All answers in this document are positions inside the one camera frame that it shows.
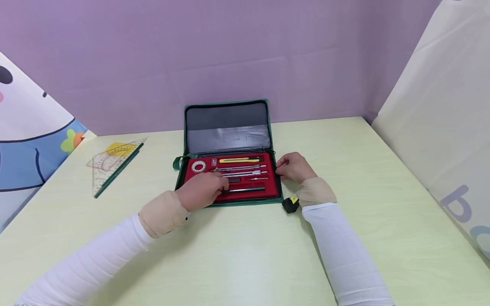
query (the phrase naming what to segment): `fabric backdrop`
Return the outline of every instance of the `fabric backdrop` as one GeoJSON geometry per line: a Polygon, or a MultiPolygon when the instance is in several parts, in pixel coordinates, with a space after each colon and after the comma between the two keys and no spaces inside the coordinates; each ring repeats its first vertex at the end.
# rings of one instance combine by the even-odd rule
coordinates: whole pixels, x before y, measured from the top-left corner
{"type": "Polygon", "coordinates": [[[489,80],[490,0],[444,0],[373,127],[490,258],[489,80]]]}
{"type": "Polygon", "coordinates": [[[0,53],[0,232],[86,128],[0,53]]]}
{"type": "Polygon", "coordinates": [[[372,120],[440,0],[22,0],[0,50],[97,135],[183,128],[186,104],[372,120]]]}

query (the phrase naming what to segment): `green strap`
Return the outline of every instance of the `green strap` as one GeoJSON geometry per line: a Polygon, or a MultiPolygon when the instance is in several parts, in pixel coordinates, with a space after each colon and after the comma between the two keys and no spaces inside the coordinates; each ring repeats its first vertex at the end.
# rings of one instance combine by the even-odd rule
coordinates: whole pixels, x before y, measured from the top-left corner
{"type": "Polygon", "coordinates": [[[173,160],[173,164],[172,164],[172,165],[173,165],[173,168],[174,168],[175,170],[180,170],[180,166],[181,166],[180,160],[181,160],[182,158],[184,158],[184,157],[183,157],[183,156],[179,156],[179,157],[177,157],[177,158],[175,158],[175,159],[173,160]]]}
{"type": "Polygon", "coordinates": [[[182,167],[182,163],[181,163],[181,160],[184,159],[184,158],[196,158],[197,155],[196,154],[187,154],[187,155],[183,155],[183,156],[179,156],[179,157],[176,157],[174,160],[173,160],[173,168],[175,170],[180,170],[181,167],[182,167]]]}

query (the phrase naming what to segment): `human hand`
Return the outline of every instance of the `human hand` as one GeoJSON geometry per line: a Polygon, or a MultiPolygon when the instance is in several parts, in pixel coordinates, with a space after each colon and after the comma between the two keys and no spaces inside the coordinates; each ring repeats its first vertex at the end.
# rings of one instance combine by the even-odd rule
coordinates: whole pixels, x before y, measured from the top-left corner
{"type": "Polygon", "coordinates": [[[298,152],[288,153],[281,157],[276,167],[276,174],[280,175],[281,179],[292,179],[300,184],[306,179],[318,177],[310,164],[298,152]]]}
{"type": "Polygon", "coordinates": [[[228,190],[229,181],[219,172],[205,172],[193,176],[177,189],[180,203],[193,212],[213,204],[222,190],[228,190]]]}

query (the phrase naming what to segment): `circular protractor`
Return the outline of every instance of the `circular protractor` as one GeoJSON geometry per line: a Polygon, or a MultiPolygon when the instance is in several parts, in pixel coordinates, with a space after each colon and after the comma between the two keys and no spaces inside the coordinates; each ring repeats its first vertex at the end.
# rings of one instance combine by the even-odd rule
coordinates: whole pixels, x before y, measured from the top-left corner
{"type": "Polygon", "coordinates": [[[206,163],[204,161],[195,161],[191,165],[191,170],[194,173],[203,172],[206,169],[206,163]]]}

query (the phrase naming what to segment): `red velvet tray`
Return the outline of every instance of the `red velvet tray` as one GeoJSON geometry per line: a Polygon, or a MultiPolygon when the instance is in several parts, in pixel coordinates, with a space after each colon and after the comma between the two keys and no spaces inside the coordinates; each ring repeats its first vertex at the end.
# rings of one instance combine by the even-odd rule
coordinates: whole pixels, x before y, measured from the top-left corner
{"type": "Polygon", "coordinates": [[[265,165],[265,167],[255,168],[255,169],[245,169],[245,170],[235,170],[235,171],[220,171],[221,173],[233,173],[233,172],[245,172],[245,171],[253,171],[253,170],[261,170],[267,171],[267,173],[263,173],[260,175],[253,176],[242,176],[239,177],[240,181],[236,183],[230,183],[230,190],[233,189],[243,189],[243,188],[256,188],[256,187],[265,187],[265,190],[258,191],[243,191],[243,192],[233,192],[233,193],[223,193],[216,201],[228,201],[228,200],[245,200],[245,199],[254,199],[254,198],[275,198],[279,196],[279,191],[277,189],[276,179],[274,175],[274,170],[272,166],[272,158],[269,153],[251,153],[244,155],[223,155],[223,156],[211,156],[211,157],[200,157],[196,159],[190,159],[187,165],[187,171],[184,182],[188,181],[191,177],[197,175],[198,173],[193,172],[191,167],[195,161],[204,161],[206,163],[206,168],[202,172],[209,172],[216,167],[224,168],[224,167],[238,167],[238,166],[249,166],[249,165],[265,165]],[[262,157],[264,161],[262,162],[251,162],[251,163],[220,163],[220,159],[225,158],[240,158],[240,157],[262,157]],[[212,166],[212,160],[216,159],[216,166],[212,166]],[[252,178],[268,178],[266,180],[249,180],[252,178]]]}

